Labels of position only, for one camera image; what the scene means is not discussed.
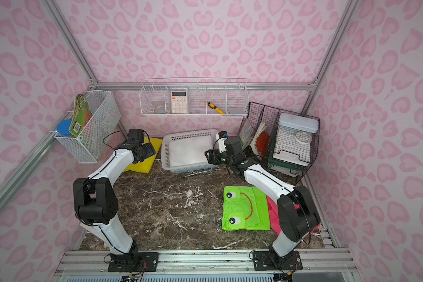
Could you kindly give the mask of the yellow raincoat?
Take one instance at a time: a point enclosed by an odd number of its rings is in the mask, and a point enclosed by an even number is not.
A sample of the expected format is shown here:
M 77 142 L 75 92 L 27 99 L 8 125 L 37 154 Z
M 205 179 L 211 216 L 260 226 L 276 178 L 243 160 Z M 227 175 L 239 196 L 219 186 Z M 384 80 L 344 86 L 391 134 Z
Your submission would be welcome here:
M 141 152 L 143 153 L 143 156 L 145 157 L 145 159 L 141 159 L 140 162 L 137 162 L 135 164 L 130 164 L 129 166 L 127 166 L 124 169 L 124 172 L 127 171 L 133 171 L 133 172 L 139 172 L 139 173 L 149 173 L 154 162 L 156 159 L 156 156 L 158 154 L 158 152 L 161 149 L 161 145 L 162 145 L 162 140 L 158 139 L 158 138 L 151 138 L 150 139 L 150 144 L 152 145 L 153 149 L 155 150 L 155 153 L 152 156 L 149 156 L 149 154 L 152 151 L 148 151 L 148 147 L 144 146 L 144 150 L 141 150 Z

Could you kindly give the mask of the green frog raincoat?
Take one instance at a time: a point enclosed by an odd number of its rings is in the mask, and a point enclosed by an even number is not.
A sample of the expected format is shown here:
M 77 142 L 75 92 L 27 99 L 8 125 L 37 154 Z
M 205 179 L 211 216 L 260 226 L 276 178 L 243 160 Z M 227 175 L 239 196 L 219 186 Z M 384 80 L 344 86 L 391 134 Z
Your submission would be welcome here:
M 226 186 L 223 193 L 222 229 L 271 229 L 267 196 L 256 187 Z

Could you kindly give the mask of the pink raincoat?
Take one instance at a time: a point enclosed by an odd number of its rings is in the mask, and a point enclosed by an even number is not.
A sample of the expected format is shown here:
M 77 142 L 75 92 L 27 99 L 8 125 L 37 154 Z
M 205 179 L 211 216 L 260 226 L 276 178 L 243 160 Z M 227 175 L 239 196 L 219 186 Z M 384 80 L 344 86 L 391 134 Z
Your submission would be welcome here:
M 270 218 L 276 232 L 282 231 L 290 240 L 298 241 L 314 231 L 321 219 L 311 193 L 305 186 L 271 182 L 264 190 L 269 198 Z

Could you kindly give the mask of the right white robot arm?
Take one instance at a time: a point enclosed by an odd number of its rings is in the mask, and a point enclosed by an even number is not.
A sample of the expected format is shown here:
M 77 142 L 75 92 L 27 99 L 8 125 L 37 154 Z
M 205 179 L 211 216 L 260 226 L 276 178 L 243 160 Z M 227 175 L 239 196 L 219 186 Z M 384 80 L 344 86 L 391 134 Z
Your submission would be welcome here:
M 236 137 L 226 131 L 216 134 L 215 144 L 204 153 L 208 163 L 225 165 L 230 173 L 261 190 L 277 204 L 281 232 L 269 250 L 277 257 L 286 257 L 300 245 L 301 241 L 321 224 L 321 218 L 311 193 L 305 186 L 293 186 L 268 171 L 246 156 Z

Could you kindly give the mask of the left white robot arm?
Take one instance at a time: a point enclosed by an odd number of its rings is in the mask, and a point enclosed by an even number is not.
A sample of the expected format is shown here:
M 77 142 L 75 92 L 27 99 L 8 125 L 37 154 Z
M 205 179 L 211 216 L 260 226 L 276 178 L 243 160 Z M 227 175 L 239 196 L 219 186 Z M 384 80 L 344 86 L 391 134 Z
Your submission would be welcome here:
M 140 260 L 134 239 L 127 234 L 118 217 L 114 184 L 129 165 L 142 163 L 155 155 L 147 132 L 131 129 L 100 168 L 74 181 L 75 216 L 85 229 L 108 245 L 113 262 Z

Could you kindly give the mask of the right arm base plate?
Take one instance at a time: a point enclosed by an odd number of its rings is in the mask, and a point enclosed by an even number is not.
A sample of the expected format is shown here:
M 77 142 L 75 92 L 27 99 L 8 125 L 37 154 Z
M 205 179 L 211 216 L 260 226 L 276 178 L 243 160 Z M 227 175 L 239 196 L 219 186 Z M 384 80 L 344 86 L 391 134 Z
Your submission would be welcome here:
M 302 259 L 298 251 L 280 257 L 273 251 L 256 251 L 249 253 L 249 259 L 253 262 L 256 271 L 288 271 L 303 270 Z

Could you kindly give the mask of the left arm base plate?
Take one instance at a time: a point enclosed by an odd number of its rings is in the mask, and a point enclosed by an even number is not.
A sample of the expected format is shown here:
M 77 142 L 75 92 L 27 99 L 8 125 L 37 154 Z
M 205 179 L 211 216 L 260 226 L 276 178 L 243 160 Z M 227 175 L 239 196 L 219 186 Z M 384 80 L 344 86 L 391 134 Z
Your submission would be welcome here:
M 159 261 L 158 252 L 139 253 L 138 255 L 111 254 L 111 261 L 108 266 L 110 273 L 140 273 L 155 272 Z

